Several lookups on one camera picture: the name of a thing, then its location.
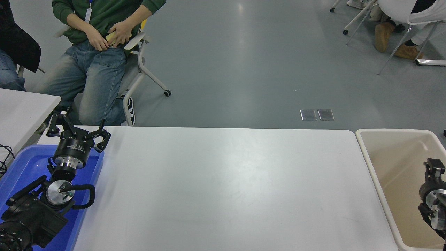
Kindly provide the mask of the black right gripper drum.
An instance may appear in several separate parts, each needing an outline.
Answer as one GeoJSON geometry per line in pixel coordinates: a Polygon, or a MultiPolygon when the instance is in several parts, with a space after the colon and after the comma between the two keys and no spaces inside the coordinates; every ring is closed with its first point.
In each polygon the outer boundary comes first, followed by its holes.
{"type": "Polygon", "coordinates": [[[433,203],[437,194],[445,194],[446,183],[444,181],[425,181],[420,187],[419,194],[423,203],[433,203]]]}

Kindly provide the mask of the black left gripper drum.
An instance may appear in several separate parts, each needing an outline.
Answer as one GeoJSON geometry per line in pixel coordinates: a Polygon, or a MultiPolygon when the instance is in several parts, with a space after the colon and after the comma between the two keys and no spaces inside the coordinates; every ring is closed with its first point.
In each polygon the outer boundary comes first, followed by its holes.
{"type": "Polygon", "coordinates": [[[61,138],[57,150],[53,156],[54,163],[61,163],[63,158],[71,157],[86,163],[89,157],[91,146],[88,142],[80,139],[61,138]]]}

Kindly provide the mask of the person's right hand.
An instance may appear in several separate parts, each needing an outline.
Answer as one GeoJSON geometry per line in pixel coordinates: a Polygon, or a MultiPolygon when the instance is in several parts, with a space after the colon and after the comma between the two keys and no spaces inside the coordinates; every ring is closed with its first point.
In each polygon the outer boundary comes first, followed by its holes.
{"type": "Polygon", "coordinates": [[[98,30],[95,28],[89,28],[84,31],[87,35],[89,43],[97,50],[97,51],[106,51],[109,48],[108,41],[102,37],[98,30]]]}

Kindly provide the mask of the person's left hand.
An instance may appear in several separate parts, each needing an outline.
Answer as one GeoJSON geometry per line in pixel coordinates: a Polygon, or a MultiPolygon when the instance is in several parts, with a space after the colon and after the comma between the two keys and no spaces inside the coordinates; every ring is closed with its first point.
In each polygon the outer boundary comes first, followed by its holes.
{"type": "Polygon", "coordinates": [[[127,20],[116,23],[108,31],[109,34],[115,33],[113,38],[111,38],[110,40],[106,39],[108,45],[117,47],[120,44],[127,43],[132,36],[132,29],[132,24],[127,20]]]}

